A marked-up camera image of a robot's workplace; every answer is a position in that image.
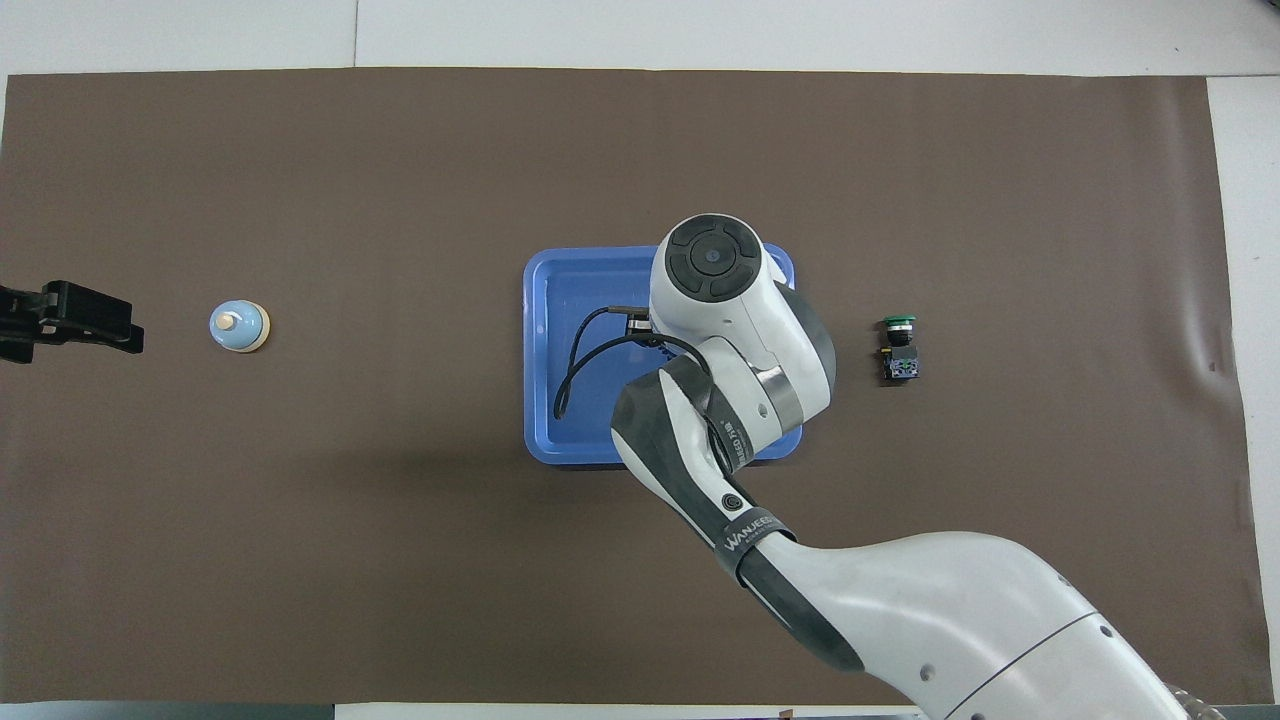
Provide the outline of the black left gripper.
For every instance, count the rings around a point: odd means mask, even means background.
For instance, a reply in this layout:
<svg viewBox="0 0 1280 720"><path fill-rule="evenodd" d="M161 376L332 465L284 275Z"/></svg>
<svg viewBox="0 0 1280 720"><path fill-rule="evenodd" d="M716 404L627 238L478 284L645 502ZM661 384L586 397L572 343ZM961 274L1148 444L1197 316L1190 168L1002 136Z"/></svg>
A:
<svg viewBox="0 0 1280 720"><path fill-rule="evenodd" d="M1 287L1 359L29 365L36 345L97 345L142 354L145 328L131 323L132 305L69 281L40 291Z"/></svg>

